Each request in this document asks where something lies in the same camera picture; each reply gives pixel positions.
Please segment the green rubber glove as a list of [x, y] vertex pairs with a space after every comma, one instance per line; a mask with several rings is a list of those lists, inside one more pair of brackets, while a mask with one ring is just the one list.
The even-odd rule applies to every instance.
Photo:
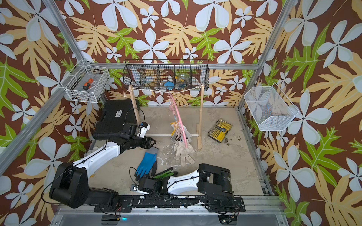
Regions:
[[164, 179], [164, 178], [168, 178], [171, 176], [177, 176], [178, 175], [178, 171], [174, 171], [173, 167], [170, 167], [158, 174], [156, 174], [155, 176], [152, 177], [152, 179]]

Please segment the pink clip hanger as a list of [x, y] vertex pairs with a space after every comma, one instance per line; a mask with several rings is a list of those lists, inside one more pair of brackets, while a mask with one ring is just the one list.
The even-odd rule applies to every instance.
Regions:
[[180, 141], [184, 141], [184, 143], [186, 145], [186, 136], [185, 136], [185, 132], [184, 132], [184, 128], [183, 128], [183, 122], [182, 122], [178, 107], [176, 105], [176, 101], [173, 98], [171, 93], [168, 93], [168, 97], [169, 97], [169, 102], [170, 102], [169, 107], [174, 116], [174, 122], [171, 123], [171, 126], [173, 127], [173, 131], [172, 131], [171, 135], [173, 134], [175, 129], [179, 128], [181, 130], [182, 136], [183, 136]]

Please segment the white cotton glove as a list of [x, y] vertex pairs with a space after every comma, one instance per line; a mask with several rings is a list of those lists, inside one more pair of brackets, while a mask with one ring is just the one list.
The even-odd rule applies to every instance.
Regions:
[[184, 132], [185, 132], [186, 139], [188, 140], [188, 142], [191, 142], [191, 141], [192, 141], [192, 139], [191, 139], [191, 137], [192, 137], [191, 133], [187, 130], [187, 128], [186, 128], [185, 126], [183, 126], [183, 128], [184, 128]]

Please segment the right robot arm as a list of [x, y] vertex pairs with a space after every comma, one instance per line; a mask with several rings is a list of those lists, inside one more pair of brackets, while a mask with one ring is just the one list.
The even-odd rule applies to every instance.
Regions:
[[207, 207], [226, 208], [233, 205], [230, 170], [205, 163], [182, 176], [172, 167], [158, 174], [145, 175], [131, 185], [131, 191], [154, 200], [196, 191], [205, 195]]

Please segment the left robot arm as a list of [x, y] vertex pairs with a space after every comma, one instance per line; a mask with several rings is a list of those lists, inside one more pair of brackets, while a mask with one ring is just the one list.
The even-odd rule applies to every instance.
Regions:
[[93, 137], [106, 141], [105, 145], [81, 160], [61, 164], [51, 183], [49, 197], [73, 209], [88, 204], [116, 210], [120, 205], [118, 192], [90, 187], [89, 178], [100, 167], [126, 150], [153, 147], [156, 141], [146, 136], [149, 129], [150, 125], [146, 122], [140, 125], [126, 122], [119, 132], [96, 133]]

